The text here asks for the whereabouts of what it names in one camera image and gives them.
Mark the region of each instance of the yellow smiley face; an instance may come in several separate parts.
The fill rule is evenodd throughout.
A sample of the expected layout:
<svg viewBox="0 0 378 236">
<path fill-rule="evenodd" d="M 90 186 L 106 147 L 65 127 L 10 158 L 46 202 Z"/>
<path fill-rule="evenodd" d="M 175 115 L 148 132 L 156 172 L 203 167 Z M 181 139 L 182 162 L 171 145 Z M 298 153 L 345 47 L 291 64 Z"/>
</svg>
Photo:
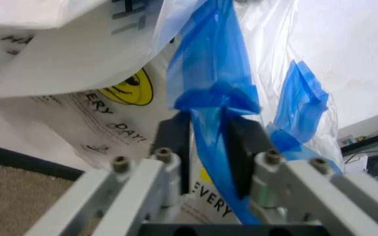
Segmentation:
<svg viewBox="0 0 378 236">
<path fill-rule="evenodd" d="M 98 91 L 115 102 L 137 106 L 149 104 L 154 96 L 150 78 L 143 68 L 125 81 Z"/>
</svg>

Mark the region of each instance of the hole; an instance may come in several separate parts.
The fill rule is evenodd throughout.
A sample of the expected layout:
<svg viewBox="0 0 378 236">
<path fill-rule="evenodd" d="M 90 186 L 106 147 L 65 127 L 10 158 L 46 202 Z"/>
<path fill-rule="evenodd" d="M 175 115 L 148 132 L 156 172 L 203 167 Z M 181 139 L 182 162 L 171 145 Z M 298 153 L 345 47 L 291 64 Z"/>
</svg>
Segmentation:
<svg viewBox="0 0 378 236">
<path fill-rule="evenodd" d="M 303 221 L 310 221 L 310 220 L 313 220 L 312 214 L 310 214 L 310 213 L 304 214 Z"/>
<path fill-rule="evenodd" d="M 292 234 L 284 228 L 275 227 L 269 231 L 268 236 L 292 236 Z"/>
<path fill-rule="evenodd" d="M 125 157 L 124 156 L 118 156 L 118 157 L 116 157 L 115 161 L 117 161 L 117 162 L 125 161 Z"/>
<path fill-rule="evenodd" d="M 316 162 L 319 163 L 319 164 L 325 164 L 325 163 L 326 163 L 326 161 L 323 160 L 322 158 L 316 158 L 315 160 L 316 160 Z"/>
<path fill-rule="evenodd" d="M 168 150 L 165 149 L 165 148 L 162 148 L 162 149 L 160 150 L 160 153 L 161 153 L 161 154 L 167 154 L 167 153 L 168 153 Z"/>
<path fill-rule="evenodd" d="M 291 189 L 291 185 L 290 184 L 287 184 L 287 187 L 285 189 L 285 193 L 287 195 L 291 195 L 293 193 L 293 190 Z"/>
<path fill-rule="evenodd" d="M 195 232 L 192 227 L 189 226 L 183 226 L 174 232 L 173 236 L 197 236 L 198 234 Z"/>
<path fill-rule="evenodd" d="M 278 152 L 275 150 L 275 149 L 271 149 L 271 150 L 269 150 L 268 151 L 270 154 L 272 154 L 272 155 L 277 155 L 278 154 Z"/>
<path fill-rule="evenodd" d="M 84 222 L 82 227 L 76 229 L 78 232 L 73 232 L 72 235 L 78 236 L 90 236 L 93 234 L 94 230 L 97 228 L 98 224 L 100 223 L 101 219 L 103 218 L 103 211 L 98 210 L 95 212 L 93 217 L 89 219 L 87 222 Z"/>
</svg>

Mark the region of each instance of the transparent plastic bag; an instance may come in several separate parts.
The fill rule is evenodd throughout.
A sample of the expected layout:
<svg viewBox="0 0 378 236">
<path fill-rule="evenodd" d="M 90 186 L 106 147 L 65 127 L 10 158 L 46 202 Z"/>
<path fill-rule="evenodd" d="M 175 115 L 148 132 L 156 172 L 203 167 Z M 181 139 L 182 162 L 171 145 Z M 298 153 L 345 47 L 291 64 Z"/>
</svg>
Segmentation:
<svg viewBox="0 0 378 236">
<path fill-rule="evenodd" d="M 260 116 L 264 126 L 274 122 L 278 116 L 281 118 L 281 114 L 277 114 L 277 112 L 278 107 L 283 105 L 279 102 L 287 73 L 293 62 L 296 65 L 303 64 L 301 57 L 296 54 L 295 49 L 289 43 L 290 33 L 296 22 L 297 3 L 298 0 L 263 0 L 236 1 L 234 4 L 248 49 L 252 81 L 258 89 Z M 309 69 L 307 73 L 312 73 L 313 76 L 313 69 Z M 314 78 L 314 76 L 310 81 L 314 85 L 319 83 L 318 78 Z M 297 130 L 297 135 L 294 136 L 299 139 L 301 144 L 333 161 L 337 166 L 335 169 L 342 170 L 342 154 L 336 141 L 338 134 L 336 107 L 330 94 L 324 100 L 326 100 L 325 107 L 327 109 L 321 110 L 321 115 L 315 116 L 315 114 L 303 112 L 305 115 L 303 118 L 309 118 L 314 124 L 310 125 L 311 123 L 304 119 L 303 127 L 296 126 L 301 129 Z M 291 114 L 302 109 L 301 105 L 295 103 L 286 103 L 285 108 L 288 109 L 288 106 L 293 105 L 296 107 L 290 108 Z"/>
</svg>

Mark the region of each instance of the blue plastic bag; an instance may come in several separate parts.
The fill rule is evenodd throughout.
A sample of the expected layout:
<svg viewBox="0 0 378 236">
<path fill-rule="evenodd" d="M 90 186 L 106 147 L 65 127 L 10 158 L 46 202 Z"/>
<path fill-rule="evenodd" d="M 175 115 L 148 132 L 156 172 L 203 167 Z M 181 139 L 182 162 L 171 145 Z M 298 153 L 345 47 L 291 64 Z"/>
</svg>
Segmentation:
<svg viewBox="0 0 378 236">
<path fill-rule="evenodd" d="M 207 1 L 182 36 L 166 76 L 169 107 L 190 112 L 198 156 L 216 188 L 242 223 L 257 223 L 249 198 L 236 195 L 223 140 L 228 117 L 259 113 L 232 1 Z"/>
<path fill-rule="evenodd" d="M 302 145 L 316 132 L 322 113 L 327 110 L 326 93 L 304 62 L 291 62 L 278 103 L 274 124 L 267 126 L 269 138 L 288 160 L 311 159 L 319 155 Z M 336 173 L 341 170 L 329 158 Z"/>
</svg>

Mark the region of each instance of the beige carpet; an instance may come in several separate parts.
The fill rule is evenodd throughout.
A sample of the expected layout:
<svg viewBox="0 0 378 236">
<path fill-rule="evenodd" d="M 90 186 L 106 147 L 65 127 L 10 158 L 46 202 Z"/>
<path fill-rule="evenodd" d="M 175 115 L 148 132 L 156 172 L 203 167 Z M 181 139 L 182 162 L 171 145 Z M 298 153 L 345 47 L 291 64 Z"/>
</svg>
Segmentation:
<svg viewBox="0 0 378 236">
<path fill-rule="evenodd" d="M 23 235 L 72 181 L 0 166 L 0 236 Z"/>
</svg>

